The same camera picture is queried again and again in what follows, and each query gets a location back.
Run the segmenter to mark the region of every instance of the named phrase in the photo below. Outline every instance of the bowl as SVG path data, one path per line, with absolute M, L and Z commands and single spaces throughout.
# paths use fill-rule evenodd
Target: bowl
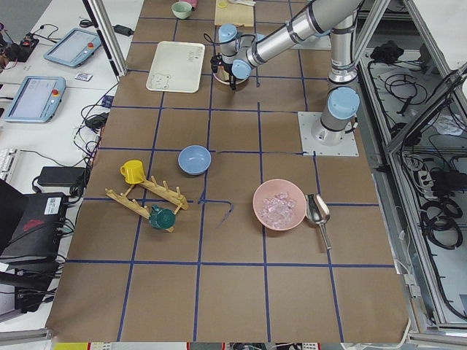
M 191 4 L 186 1 L 178 1 L 172 4 L 172 12 L 176 18 L 184 20 L 191 15 Z
M 211 164 L 209 151 L 197 144 L 184 148 L 178 155 L 178 165 L 189 175 L 204 173 Z
M 267 204 L 272 200 L 280 201 L 279 206 L 274 207 Z M 283 179 L 268 180 L 256 189 L 253 195 L 253 210 L 261 224 L 267 228 L 275 231 L 290 230 L 305 218 L 305 194 L 290 181 Z M 287 218 L 274 222 L 274 220 L 271 220 L 274 215 L 286 216 Z

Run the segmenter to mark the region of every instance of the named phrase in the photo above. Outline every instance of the silver scoop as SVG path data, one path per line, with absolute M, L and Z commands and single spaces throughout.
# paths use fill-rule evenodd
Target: silver scoop
M 310 224 L 320 228 L 326 249 L 331 249 L 331 242 L 326 233 L 326 222 L 331 218 L 329 208 L 320 195 L 305 195 L 305 197 L 307 203 L 306 218 Z

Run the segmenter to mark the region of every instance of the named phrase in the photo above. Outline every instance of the wooden cutting board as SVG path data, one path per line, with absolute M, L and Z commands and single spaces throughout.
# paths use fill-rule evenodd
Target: wooden cutting board
M 220 7 L 219 3 L 227 4 L 227 6 Z M 231 23 L 235 26 L 253 27 L 255 24 L 253 7 L 231 4 L 228 0 L 216 0 L 214 23 L 216 26 Z

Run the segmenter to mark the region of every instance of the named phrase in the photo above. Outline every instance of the blue bowl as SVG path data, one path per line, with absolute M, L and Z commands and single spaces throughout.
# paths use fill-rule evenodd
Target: blue bowl
M 190 175 L 204 173 L 211 164 L 209 151 L 198 145 L 188 146 L 178 155 L 178 165 Z

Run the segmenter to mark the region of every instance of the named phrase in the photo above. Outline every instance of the pink object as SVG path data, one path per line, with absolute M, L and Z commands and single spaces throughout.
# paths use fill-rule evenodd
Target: pink object
M 306 199 L 303 192 L 292 182 L 272 179 L 256 189 L 253 195 L 253 210 L 261 224 L 267 228 L 275 231 L 290 230 L 304 220 Z M 277 225 L 272 222 L 274 217 L 279 217 L 275 221 Z
M 196 7 L 198 6 L 198 0 L 178 0 L 178 1 L 184 1 L 184 2 L 189 3 L 193 10 L 195 10 Z

